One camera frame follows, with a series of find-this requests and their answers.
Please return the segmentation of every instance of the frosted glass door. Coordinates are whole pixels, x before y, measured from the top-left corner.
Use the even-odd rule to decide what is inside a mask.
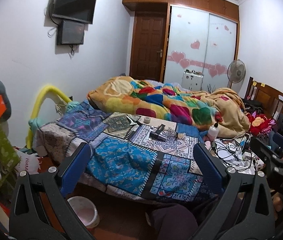
[[[207,91],[209,84],[216,89],[227,87],[227,69],[235,57],[236,33],[236,23],[210,14],[203,90]]]
[[[172,6],[165,83],[181,84],[186,69],[202,72],[209,13]]]

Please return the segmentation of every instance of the roll of tape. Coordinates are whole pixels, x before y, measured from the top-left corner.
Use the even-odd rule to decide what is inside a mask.
[[[150,117],[146,116],[146,117],[144,118],[144,123],[150,123]]]

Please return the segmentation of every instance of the screw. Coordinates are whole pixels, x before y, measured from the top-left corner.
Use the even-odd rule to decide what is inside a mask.
[[[257,174],[258,174],[259,177],[264,177],[265,176],[265,174],[262,171],[258,171]]]
[[[235,172],[236,172],[235,168],[233,168],[233,167],[227,168],[227,171],[228,171],[229,173],[235,173]]]
[[[27,171],[21,171],[19,173],[19,176],[21,176],[21,177],[25,177],[26,175],[27,175]]]
[[[57,168],[55,166],[51,166],[51,167],[49,167],[48,172],[54,173],[56,170],[57,170]]]

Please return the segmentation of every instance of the wooden headboard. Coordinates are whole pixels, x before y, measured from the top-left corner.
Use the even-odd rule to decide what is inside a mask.
[[[268,118],[275,117],[276,113],[283,114],[283,93],[266,84],[249,78],[245,99],[257,100],[262,103],[264,113]]]

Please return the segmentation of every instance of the patchwork bedspread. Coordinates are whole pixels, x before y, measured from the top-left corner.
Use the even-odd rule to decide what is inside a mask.
[[[150,139],[150,131],[162,123],[186,136],[166,142]],[[89,143],[92,156],[81,182],[145,203],[200,204],[214,196],[193,158],[200,135],[194,126],[156,118],[145,125],[142,116],[106,114],[85,100],[57,122],[40,127],[33,147],[60,163],[81,142]]]
[[[241,98],[231,89],[222,88],[209,94],[205,91],[183,92],[171,84],[157,86],[129,76],[114,77],[88,99],[104,112],[146,115],[208,130],[216,121],[219,136],[233,138],[249,130]]]

